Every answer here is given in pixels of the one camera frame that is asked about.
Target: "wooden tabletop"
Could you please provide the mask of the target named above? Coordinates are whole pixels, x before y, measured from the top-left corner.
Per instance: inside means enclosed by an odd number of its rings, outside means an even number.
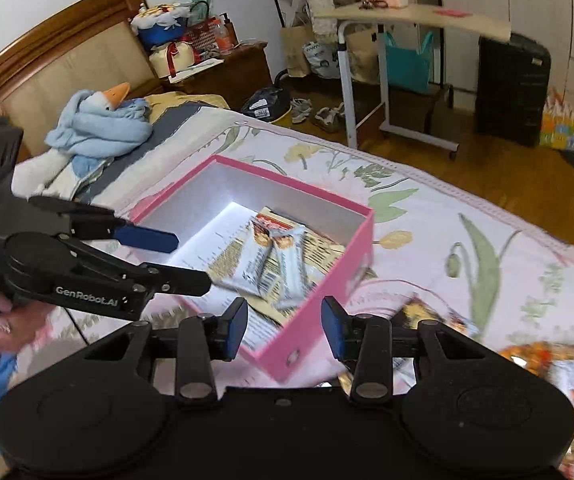
[[[337,9],[319,12],[316,18],[333,18],[346,22],[390,23],[410,22],[438,28],[460,28],[486,38],[509,41],[512,27],[505,20],[496,20],[481,14],[471,14],[462,18],[437,14],[443,7],[411,4],[404,9],[361,9],[361,4],[352,4]]]

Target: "headboard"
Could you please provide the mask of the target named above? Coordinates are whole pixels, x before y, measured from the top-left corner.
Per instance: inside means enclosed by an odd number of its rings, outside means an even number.
[[[129,97],[160,91],[129,27],[140,2],[81,0],[0,51],[0,115],[24,129],[23,158],[48,149],[44,136],[80,89],[106,90],[128,81]]]

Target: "box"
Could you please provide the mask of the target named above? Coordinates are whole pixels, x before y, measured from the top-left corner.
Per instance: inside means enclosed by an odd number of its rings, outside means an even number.
[[[373,259],[373,211],[346,198],[279,173],[213,155],[176,183],[134,208],[135,223],[174,232],[180,240],[173,254],[134,251],[139,261],[205,270],[217,256],[205,233],[218,229],[222,241],[233,239],[249,218],[264,206],[289,216],[315,232],[345,246],[345,253],[310,292],[294,316],[270,342],[254,345],[259,318],[250,309],[250,321],[239,354],[277,381],[284,381],[323,335],[320,303],[334,296],[344,304]],[[221,314],[235,292],[212,287],[203,298],[175,296],[194,312]]]

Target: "wooden nightstand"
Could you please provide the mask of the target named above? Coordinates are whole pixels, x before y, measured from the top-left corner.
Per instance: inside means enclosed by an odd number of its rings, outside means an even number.
[[[266,46],[265,42],[241,45],[222,56],[225,62],[214,68],[178,83],[161,79],[163,88],[186,94],[218,94],[232,110],[240,110],[254,92],[272,84],[265,57]]]

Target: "paper bag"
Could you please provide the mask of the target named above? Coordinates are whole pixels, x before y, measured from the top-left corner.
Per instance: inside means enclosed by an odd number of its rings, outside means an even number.
[[[314,40],[311,25],[287,27],[281,29],[283,51],[287,58],[287,72],[291,77],[305,77],[311,73],[302,47]]]
[[[378,85],[378,44],[371,40],[376,28],[368,28],[347,34],[349,64],[352,68],[352,79],[360,83]]]

